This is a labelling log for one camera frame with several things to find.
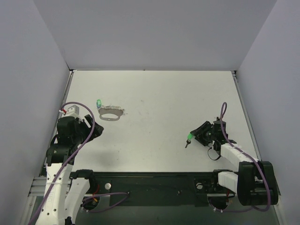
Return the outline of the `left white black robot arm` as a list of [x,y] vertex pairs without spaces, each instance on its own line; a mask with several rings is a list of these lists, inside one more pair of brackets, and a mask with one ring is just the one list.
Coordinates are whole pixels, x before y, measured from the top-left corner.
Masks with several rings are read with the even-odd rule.
[[28,222],[30,225],[75,224],[84,195],[98,189],[92,170],[71,173],[75,156],[84,144],[101,136],[103,130],[89,114],[80,119],[73,113],[58,120],[58,133],[46,152],[44,198]]

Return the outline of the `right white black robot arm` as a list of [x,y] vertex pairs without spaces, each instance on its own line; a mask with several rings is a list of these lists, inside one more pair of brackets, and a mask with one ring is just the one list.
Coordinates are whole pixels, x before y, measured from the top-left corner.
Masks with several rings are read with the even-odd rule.
[[220,119],[213,123],[206,121],[189,133],[187,144],[192,139],[214,150],[219,158],[227,159],[238,169],[237,172],[217,171],[217,175],[209,181],[213,191],[219,192],[227,188],[237,195],[243,206],[278,203],[278,188],[272,163],[248,155],[234,140],[230,140],[226,133],[226,122]]

